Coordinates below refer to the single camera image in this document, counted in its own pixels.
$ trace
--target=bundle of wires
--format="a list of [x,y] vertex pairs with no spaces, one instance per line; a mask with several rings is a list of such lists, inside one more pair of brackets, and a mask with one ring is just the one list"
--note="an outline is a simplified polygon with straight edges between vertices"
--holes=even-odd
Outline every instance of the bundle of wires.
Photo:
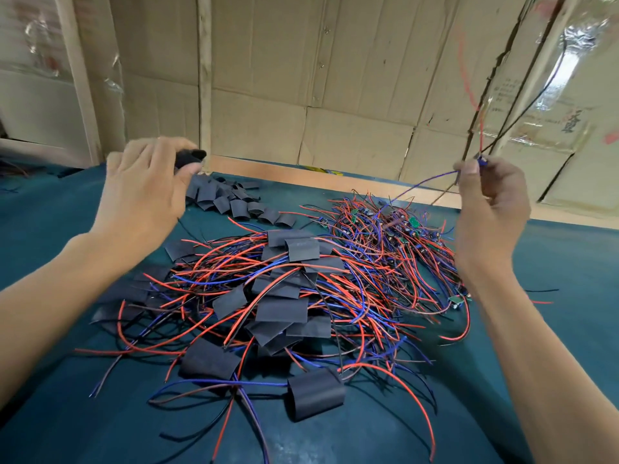
[[[199,338],[221,345],[229,352],[238,352],[241,361],[231,381],[220,379],[186,379],[166,384],[155,392],[149,402],[161,406],[182,397],[209,390],[229,390],[228,404],[205,429],[189,437],[163,437],[174,440],[197,439],[225,416],[215,447],[217,455],[221,437],[235,400],[248,411],[263,449],[264,460],[269,462],[260,422],[246,389],[286,387],[286,383],[258,383],[241,381],[243,366],[248,354],[256,345],[254,337],[244,327],[254,320],[255,307],[279,283],[295,273],[302,274],[309,283],[300,288],[300,297],[308,299],[308,311],[329,315],[331,339],[325,340],[326,349],[307,353],[303,343],[283,349],[285,355],[301,372],[316,368],[331,368],[344,384],[364,369],[371,369],[386,376],[392,385],[399,385],[421,409],[428,424],[431,441],[430,460],[435,453],[435,440],[429,416],[422,402],[403,381],[402,374],[412,374],[429,390],[429,384],[416,372],[415,363],[432,364],[422,353],[418,337],[421,329],[436,336],[439,343],[450,344],[463,339],[469,329],[467,293],[454,266],[453,252],[443,238],[452,231],[427,225],[427,214],[416,215],[391,202],[375,202],[371,196],[332,201],[331,210],[313,205],[302,205],[310,218],[321,243],[330,244],[333,252],[322,257],[339,257],[344,270],[318,273],[315,281],[305,274],[308,267],[320,267],[321,262],[289,262],[287,254],[261,260],[268,244],[265,231],[241,226],[245,236],[230,236],[215,241],[191,241],[196,246],[197,261],[177,261],[164,280],[144,273],[151,288],[163,301],[156,307],[132,305],[123,301],[118,312],[116,331],[122,350],[97,351],[77,349],[84,354],[112,355],[116,360],[105,373],[93,395],[96,395],[112,368],[122,358],[130,356],[159,355],[169,359],[165,376],[168,381],[174,367],[182,362],[183,354]],[[285,269],[274,275],[275,269]],[[252,284],[260,275],[271,274],[272,282],[258,294],[250,295],[248,303],[218,319],[213,310],[213,300],[239,286],[250,293]],[[147,325],[135,335],[129,335],[123,312],[128,308],[141,309],[142,320]],[[441,321],[453,315],[464,318],[463,328],[454,336],[441,335]],[[197,385],[186,392],[172,392],[179,383]]]

